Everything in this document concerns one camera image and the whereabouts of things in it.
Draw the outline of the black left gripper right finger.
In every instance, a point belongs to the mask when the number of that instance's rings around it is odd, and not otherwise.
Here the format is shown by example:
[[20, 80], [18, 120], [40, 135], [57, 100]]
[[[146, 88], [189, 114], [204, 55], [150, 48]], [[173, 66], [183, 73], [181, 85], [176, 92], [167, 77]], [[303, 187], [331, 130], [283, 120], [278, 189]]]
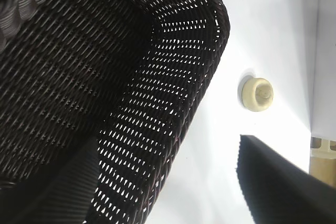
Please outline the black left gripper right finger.
[[335, 223], [335, 188], [253, 135], [241, 135], [237, 177], [254, 223]]

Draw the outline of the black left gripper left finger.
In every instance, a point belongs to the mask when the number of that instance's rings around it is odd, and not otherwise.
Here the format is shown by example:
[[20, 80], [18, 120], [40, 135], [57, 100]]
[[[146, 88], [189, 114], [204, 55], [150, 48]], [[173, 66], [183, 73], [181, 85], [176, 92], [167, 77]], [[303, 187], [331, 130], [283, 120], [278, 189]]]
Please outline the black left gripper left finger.
[[97, 140], [1, 189], [1, 223], [83, 223], [99, 177]]

